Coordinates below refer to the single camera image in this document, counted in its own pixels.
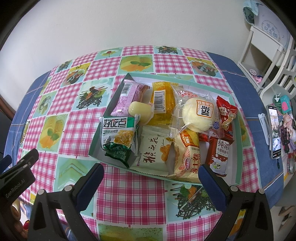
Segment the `milk biscuit packet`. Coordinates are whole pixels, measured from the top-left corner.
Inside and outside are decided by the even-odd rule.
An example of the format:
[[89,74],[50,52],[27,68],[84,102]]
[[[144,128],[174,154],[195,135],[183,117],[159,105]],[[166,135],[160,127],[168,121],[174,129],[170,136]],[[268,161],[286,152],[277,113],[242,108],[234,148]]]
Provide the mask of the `milk biscuit packet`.
[[225,177],[227,175],[227,162],[229,157],[229,148],[233,140],[218,139],[210,137],[209,148],[205,164],[219,176]]

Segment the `orange swiss roll packet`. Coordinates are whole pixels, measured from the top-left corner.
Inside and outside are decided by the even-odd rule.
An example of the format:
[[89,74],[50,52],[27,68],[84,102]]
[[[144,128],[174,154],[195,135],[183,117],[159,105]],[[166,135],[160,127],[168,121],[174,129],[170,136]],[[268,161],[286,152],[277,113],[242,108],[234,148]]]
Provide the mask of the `orange swiss roll packet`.
[[185,129],[174,137],[175,165],[170,179],[201,183],[198,171],[201,166],[199,137],[196,132]]

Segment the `green white small packet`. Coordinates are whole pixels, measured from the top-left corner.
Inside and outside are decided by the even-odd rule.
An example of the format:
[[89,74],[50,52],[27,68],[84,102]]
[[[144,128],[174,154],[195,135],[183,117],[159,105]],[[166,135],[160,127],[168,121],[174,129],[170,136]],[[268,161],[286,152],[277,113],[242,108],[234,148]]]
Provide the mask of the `green white small packet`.
[[129,168],[131,154],[138,151],[137,128],[140,115],[108,116],[102,118],[101,146],[105,156],[118,160]]

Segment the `white orange candy packet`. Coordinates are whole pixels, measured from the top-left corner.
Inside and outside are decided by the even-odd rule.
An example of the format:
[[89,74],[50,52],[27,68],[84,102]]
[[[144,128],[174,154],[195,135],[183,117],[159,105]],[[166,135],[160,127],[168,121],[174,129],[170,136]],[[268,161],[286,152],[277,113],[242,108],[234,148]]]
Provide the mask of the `white orange candy packet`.
[[158,126],[143,126],[138,156],[130,169],[149,175],[168,176],[166,161],[172,142],[169,130]]

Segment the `red cartoon snack bag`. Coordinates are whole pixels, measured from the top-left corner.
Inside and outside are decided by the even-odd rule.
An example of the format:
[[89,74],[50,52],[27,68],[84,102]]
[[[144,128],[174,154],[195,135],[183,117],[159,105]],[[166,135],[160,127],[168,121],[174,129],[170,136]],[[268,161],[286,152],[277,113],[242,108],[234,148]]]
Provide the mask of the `red cartoon snack bag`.
[[216,104],[219,109],[222,129],[224,131],[224,138],[227,140],[233,140],[233,128],[232,122],[236,119],[238,114],[238,108],[220,96],[217,96]]

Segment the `large steamed cake packet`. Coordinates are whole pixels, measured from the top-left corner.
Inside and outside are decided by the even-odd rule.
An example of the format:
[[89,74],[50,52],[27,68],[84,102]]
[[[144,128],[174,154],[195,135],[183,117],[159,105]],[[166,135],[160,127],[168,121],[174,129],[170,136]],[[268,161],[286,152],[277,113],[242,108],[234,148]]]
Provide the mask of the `large steamed cake packet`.
[[184,130],[223,138],[222,121],[214,98],[208,93],[196,94],[183,87],[172,86],[175,108],[171,115],[170,137]]

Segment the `small round cake packet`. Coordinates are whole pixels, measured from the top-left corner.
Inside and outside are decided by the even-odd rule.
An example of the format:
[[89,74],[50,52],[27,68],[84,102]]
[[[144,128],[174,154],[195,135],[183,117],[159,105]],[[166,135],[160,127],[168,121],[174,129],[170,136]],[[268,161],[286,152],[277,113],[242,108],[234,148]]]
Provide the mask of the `small round cake packet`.
[[146,125],[154,116],[154,104],[134,101],[130,104],[128,113],[134,117],[139,115],[139,122]]

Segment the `pink snack packet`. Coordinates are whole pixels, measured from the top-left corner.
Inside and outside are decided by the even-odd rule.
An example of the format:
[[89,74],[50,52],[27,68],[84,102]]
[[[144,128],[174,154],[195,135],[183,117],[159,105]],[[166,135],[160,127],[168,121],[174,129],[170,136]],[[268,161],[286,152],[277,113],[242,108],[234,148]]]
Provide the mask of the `pink snack packet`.
[[150,88],[146,84],[134,80],[124,80],[124,86],[120,93],[118,102],[111,112],[111,116],[129,116],[128,109],[132,102],[141,102],[145,92]]

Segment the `yellow snack packet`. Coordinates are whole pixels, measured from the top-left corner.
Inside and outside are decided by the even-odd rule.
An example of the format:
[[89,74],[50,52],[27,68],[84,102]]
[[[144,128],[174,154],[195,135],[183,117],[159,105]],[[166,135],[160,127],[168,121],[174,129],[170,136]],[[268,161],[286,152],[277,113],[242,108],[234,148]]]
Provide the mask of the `yellow snack packet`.
[[149,125],[169,125],[171,115],[175,108],[175,98],[173,86],[178,86],[173,82],[153,82],[151,103],[154,104],[154,116],[149,121]]

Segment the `red patterned wafer packet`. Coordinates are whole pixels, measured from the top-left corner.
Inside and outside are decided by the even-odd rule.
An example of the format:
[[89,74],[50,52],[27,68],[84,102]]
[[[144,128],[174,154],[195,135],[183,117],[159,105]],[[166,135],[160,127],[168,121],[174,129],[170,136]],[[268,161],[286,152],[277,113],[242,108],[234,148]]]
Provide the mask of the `red patterned wafer packet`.
[[210,137],[204,133],[198,133],[198,138],[200,142],[209,142]]

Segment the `blue checked under cloth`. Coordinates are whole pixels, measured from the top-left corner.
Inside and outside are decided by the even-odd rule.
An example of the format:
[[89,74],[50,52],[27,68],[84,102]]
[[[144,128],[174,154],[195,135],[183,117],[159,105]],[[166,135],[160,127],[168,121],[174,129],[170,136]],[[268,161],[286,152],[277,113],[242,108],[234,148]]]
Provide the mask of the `blue checked under cloth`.
[[[280,200],[283,193],[283,167],[282,164],[277,164],[275,160],[270,158],[270,151],[265,143],[264,134],[258,119],[258,114],[266,113],[265,104],[262,103],[255,88],[235,62],[215,53],[209,53],[209,56],[222,70],[229,86],[242,106],[255,143],[259,161],[258,172],[260,174],[260,182],[265,190],[269,206],[273,207]],[[20,107],[11,122],[6,137],[4,154],[12,157],[13,164],[16,163],[25,123],[49,75],[49,72],[46,72],[34,80],[25,93]]]

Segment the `brown wooden trim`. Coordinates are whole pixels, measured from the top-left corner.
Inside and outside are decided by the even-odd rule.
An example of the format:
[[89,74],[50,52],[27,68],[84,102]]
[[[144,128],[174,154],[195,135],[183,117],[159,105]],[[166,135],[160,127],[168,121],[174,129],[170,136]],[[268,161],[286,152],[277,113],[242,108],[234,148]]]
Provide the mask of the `brown wooden trim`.
[[16,111],[0,96],[0,109],[11,121],[13,120]]

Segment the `white phone stand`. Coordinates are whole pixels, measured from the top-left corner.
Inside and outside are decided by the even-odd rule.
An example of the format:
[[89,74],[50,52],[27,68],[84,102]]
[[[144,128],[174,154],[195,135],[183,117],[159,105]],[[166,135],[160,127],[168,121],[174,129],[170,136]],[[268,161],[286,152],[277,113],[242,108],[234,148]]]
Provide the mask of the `white phone stand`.
[[269,146],[270,145],[270,131],[267,117],[264,113],[258,114],[258,119],[262,127],[262,131],[264,134],[265,142]]

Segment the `smartphone on stand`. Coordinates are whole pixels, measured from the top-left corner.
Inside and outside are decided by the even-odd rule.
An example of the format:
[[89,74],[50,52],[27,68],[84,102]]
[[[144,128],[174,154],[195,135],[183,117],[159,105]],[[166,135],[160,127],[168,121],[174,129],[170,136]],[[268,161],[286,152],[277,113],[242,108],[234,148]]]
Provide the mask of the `smartphone on stand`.
[[278,120],[278,110],[273,105],[267,105],[267,118],[269,130],[270,157],[278,159],[281,156],[280,122]]

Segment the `white shelf unit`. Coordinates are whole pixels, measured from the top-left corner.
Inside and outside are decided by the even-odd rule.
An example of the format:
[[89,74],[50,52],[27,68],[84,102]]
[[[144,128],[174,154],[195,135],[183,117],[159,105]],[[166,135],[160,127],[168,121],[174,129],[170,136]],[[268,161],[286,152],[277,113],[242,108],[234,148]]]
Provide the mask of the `white shelf unit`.
[[[238,61],[238,66],[260,95],[269,87],[282,87],[295,95],[295,40],[282,20],[260,1],[245,1],[243,15],[250,24],[249,36]],[[257,49],[268,60],[264,68],[245,62],[251,48]]]

